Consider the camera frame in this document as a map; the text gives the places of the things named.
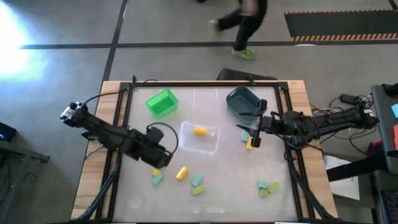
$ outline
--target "green plastic basket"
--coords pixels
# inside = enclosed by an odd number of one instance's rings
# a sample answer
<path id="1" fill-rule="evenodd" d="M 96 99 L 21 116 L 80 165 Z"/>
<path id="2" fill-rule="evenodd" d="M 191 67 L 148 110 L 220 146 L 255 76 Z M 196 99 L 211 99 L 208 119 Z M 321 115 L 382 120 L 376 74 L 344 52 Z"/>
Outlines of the green plastic basket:
<path id="1" fill-rule="evenodd" d="M 155 117 L 160 118 L 177 107 L 178 99 L 169 89 L 166 89 L 147 100 L 146 105 Z"/>

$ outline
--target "black floor mat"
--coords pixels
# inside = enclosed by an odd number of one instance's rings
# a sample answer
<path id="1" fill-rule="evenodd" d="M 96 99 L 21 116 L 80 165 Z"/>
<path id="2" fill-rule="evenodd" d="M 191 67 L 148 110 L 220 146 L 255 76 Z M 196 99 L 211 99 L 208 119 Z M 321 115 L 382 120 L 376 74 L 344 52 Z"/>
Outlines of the black floor mat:
<path id="1" fill-rule="evenodd" d="M 398 12 L 288 12 L 285 19 L 294 41 L 398 39 Z"/>

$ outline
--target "yellow block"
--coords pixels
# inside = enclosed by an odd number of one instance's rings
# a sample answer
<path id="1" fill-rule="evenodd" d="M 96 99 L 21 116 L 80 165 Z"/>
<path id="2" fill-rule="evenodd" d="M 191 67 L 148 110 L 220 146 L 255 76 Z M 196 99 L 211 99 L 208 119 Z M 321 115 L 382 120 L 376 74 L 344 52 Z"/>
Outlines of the yellow block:
<path id="1" fill-rule="evenodd" d="M 195 134 L 201 134 L 201 135 L 206 135 L 206 128 L 195 128 L 193 130 L 193 133 Z"/>
<path id="2" fill-rule="evenodd" d="M 251 149 L 251 140 L 253 139 L 252 136 L 249 136 L 248 142 L 246 143 L 246 149 Z"/>
<path id="3" fill-rule="evenodd" d="M 177 179 L 182 180 L 184 179 L 185 175 L 187 174 L 188 169 L 186 167 L 183 167 L 180 172 L 177 174 Z"/>
<path id="4" fill-rule="evenodd" d="M 153 175 L 153 176 L 156 176 L 159 172 L 160 172 L 160 170 L 154 169 L 154 171 L 152 171 L 152 175 Z"/>

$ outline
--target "green sneaker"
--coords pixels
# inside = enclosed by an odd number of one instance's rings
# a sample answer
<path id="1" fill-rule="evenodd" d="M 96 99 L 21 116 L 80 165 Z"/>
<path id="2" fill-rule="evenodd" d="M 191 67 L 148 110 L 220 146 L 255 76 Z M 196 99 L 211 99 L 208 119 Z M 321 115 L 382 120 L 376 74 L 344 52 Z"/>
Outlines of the green sneaker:
<path id="1" fill-rule="evenodd" d="M 211 32 L 213 33 L 213 35 L 215 37 L 219 38 L 224 34 L 224 32 L 218 28 L 218 21 L 210 20 L 208 22 L 208 25 L 209 25 Z"/>
<path id="2" fill-rule="evenodd" d="M 231 53 L 235 56 L 241 57 L 243 59 L 247 60 L 255 60 L 256 59 L 256 53 L 253 50 L 250 50 L 249 48 L 245 48 L 244 50 L 236 51 L 232 49 Z"/>

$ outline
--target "wooden table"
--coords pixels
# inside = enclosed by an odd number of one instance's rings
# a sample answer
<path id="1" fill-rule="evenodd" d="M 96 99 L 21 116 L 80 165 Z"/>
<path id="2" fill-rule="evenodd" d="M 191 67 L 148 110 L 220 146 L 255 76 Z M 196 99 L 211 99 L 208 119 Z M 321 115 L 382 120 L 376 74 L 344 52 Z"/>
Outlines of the wooden table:
<path id="1" fill-rule="evenodd" d="M 197 81 L 197 82 L 215 82 L 215 81 Z M 236 82 L 236 81 L 217 81 L 217 82 Z M 263 82 L 287 82 L 289 85 L 290 99 L 292 102 L 293 110 L 303 111 L 304 114 L 306 115 L 310 116 L 312 115 L 303 80 L 287 80 L 287 81 L 268 80 Z M 119 81 L 104 82 L 101 94 L 119 91 L 120 83 L 121 82 Z M 124 109 L 127 104 L 126 98 L 127 97 L 124 97 L 122 101 L 118 125 L 121 125 L 123 122 Z M 106 122 L 112 123 L 115 114 L 117 99 L 118 99 L 117 95 L 108 95 L 99 98 L 96 110 L 96 116 L 103 119 Z M 284 111 L 286 111 L 287 105 L 284 99 L 285 97 L 282 95 L 282 104 L 284 107 Z M 319 147 L 318 141 L 313 141 L 311 142 L 311 144 Z M 92 141 L 89 143 L 86 153 L 88 154 L 94 151 L 95 149 L 99 148 L 100 146 L 101 145 L 98 142 Z M 81 172 L 80 183 L 78 186 L 71 218 L 79 217 L 85 211 L 85 209 L 90 205 L 90 203 L 93 201 L 93 199 L 99 192 L 101 187 L 101 180 L 103 178 L 106 152 L 107 150 L 101 149 L 100 151 L 91 155 L 90 158 L 86 160 L 85 163 L 83 164 L 83 170 Z M 323 163 L 322 153 L 319 150 L 308 147 L 302 151 L 302 154 L 307 173 L 308 184 L 310 186 L 311 191 L 319 200 L 319 202 L 326 208 L 326 210 L 334 217 L 337 217 L 335 202 L 333 200 L 329 180 L 325 170 L 325 165 Z M 302 209 L 303 209 L 303 216 L 309 217 L 305 197 L 301 189 L 299 191 L 300 191 L 299 192 L 300 202 L 302 204 Z M 110 190 L 108 191 L 106 198 L 104 200 L 103 216 L 106 216 L 108 212 L 109 195 L 110 195 Z"/>

